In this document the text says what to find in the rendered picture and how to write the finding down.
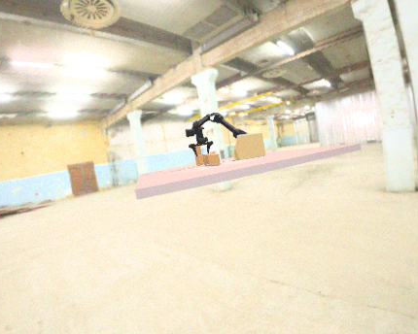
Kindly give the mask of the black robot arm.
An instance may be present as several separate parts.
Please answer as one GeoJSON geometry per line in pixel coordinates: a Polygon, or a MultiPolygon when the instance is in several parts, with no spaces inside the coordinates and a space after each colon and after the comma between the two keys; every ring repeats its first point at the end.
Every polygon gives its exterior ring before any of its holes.
{"type": "MultiPolygon", "coordinates": [[[[230,123],[228,123],[226,120],[224,120],[224,117],[220,113],[212,113],[212,114],[207,114],[200,121],[195,121],[192,124],[192,128],[185,129],[186,136],[191,137],[191,136],[194,136],[194,135],[195,136],[203,135],[202,129],[204,129],[204,127],[201,126],[201,125],[203,123],[207,122],[207,121],[211,121],[213,123],[221,123],[223,126],[225,126],[228,130],[230,130],[233,133],[232,136],[235,139],[237,139],[237,135],[247,134],[243,130],[233,127],[230,123]],[[210,119],[210,117],[214,117],[214,120],[210,119]]],[[[202,136],[201,138],[199,138],[199,136],[198,136],[197,137],[197,142],[200,145],[201,144],[206,144],[206,142],[208,142],[208,137],[204,138],[204,136],[202,136]]]]}

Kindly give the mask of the wooden post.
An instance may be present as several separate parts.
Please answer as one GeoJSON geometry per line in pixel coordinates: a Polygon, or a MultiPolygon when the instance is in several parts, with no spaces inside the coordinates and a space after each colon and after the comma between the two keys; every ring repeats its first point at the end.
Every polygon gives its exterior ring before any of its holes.
{"type": "MultiPolygon", "coordinates": [[[[202,152],[201,152],[201,146],[197,146],[195,148],[196,148],[196,153],[197,154],[202,154],[202,152]]],[[[204,164],[198,163],[198,156],[196,156],[195,154],[194,154],[194,156],[195,156],[196,166],[204,165],[204,164]]]]}

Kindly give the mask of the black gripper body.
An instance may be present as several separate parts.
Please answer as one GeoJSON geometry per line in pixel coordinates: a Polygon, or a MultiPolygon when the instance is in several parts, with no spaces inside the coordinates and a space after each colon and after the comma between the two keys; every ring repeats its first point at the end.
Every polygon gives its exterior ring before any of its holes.
{"type": "Polygon", "coordinates": [[[197,136],[195,136],[196,137],[196,144],[189,144],[189,148],[195,148],[197,146],[204,146],[204,145],[207,145],[207,146],[214,145],[213,141],[209,141],[209,142],[206,142],[206,144],[199,145],[199,143],[197,142],[197,137],[198,136],[199,136],[199,138],[201,138],[203,135],[197,135],[197,136]]]}

